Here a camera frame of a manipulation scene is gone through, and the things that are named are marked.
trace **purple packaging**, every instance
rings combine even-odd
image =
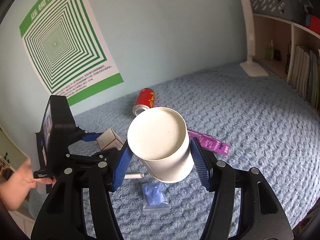
[[[193,137],[196,137],[203,148],[222,155],[228,155],[230,150],[229,144],[222,143],[220,140],[213,138],[211,135],[200,133],[192,129],[188,129],[188,134],[190,140]]]

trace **device screen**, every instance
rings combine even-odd
[[[43,120],[43,135],[44,135],[44,144],[45,144],[46,150],[48,150],[51,130],[52,130],[52,116],[51,116],[51,107],[49,104]]]

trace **stack of books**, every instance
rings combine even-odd
[[[314,109],[320,108],[320,50],[295,47],[292,67],[288,72],[288,83],[305,98]]]

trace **clear plastic bag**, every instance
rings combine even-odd
[[[162,192],[162,182],[146,183],[142,185],[144,215],[167,214],[170,212],[170,205]]]

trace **concentric square pattern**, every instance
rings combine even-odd
[[[106,61],[82,0],[54,0],[23,36],[50,93]]]

